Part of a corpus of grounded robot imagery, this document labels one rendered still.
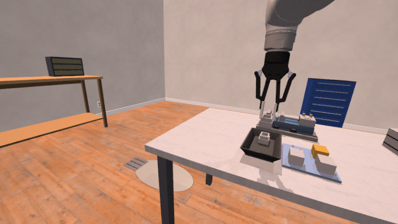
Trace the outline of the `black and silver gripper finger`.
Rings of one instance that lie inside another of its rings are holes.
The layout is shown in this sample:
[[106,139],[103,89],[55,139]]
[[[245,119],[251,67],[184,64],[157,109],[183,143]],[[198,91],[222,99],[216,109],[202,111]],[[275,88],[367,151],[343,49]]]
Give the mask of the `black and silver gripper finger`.
[[262,96],[260,96],[260,90],[261,90],[261,77],[260,76],[262,75],[262,73],[263,73],[262,70],[254,72],[255,77],[256,77],[256,99],[260,100],[259,109],[261,109],[259,119],[261,119],[261,116],[263,115],[263,109],[264,109],[264,105],[265,105],[265,97],[266,97],[266,93],[267,93],[267,90],[268,90],[268,87],[270,84],[272,70],[268,71],[265,86],[264,86],[264,89],[262,92]]
[[276,72],[276,100],[275,100],[274,111],[273,111],[273,115],[272,115],[272,121],[274,121],[274,119],[275,119],[275,113],[278,111],[279,103],[286,101],[292,80],[296,76],[296,74],[291,71],[288,71],[287,74],[288,74],[289,79],[287,81],[287,85],[285,87],[283,97],[280,98],[280,70],[277,70],[277,72]]

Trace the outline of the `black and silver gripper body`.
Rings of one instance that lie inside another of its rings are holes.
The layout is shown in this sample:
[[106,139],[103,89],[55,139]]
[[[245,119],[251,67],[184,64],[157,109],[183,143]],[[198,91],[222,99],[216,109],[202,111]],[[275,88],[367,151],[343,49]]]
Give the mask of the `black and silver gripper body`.
[[276,72],[280,70],[280,79],[282,79],[289,71],[290,53],[287,51],[269,51],[265,54],[265,62],[262,67],[262,72],[267,78],[269,70],[272,70],[270,80],[276,80]]

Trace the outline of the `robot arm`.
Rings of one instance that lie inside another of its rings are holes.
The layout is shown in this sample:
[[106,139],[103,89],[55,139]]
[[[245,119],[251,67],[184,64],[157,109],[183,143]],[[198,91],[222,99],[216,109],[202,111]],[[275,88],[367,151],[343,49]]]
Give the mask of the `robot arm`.
[[267,0],[264,51],[292,51],[302,20],[334,0]]

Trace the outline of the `orange rectangular block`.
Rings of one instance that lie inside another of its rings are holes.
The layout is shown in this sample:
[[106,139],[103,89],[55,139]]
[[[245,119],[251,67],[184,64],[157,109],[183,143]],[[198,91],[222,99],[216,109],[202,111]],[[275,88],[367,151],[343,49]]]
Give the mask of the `orange rectangular block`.
[[317,154],[321,154],[321,155],[325,155],[325,156],[329,156],[329,154],[330,154],[325,146],[321,146],[321,145],[317,145],[317,144],[313,144],[311,153],[312,153],[313,158],[316,158]]

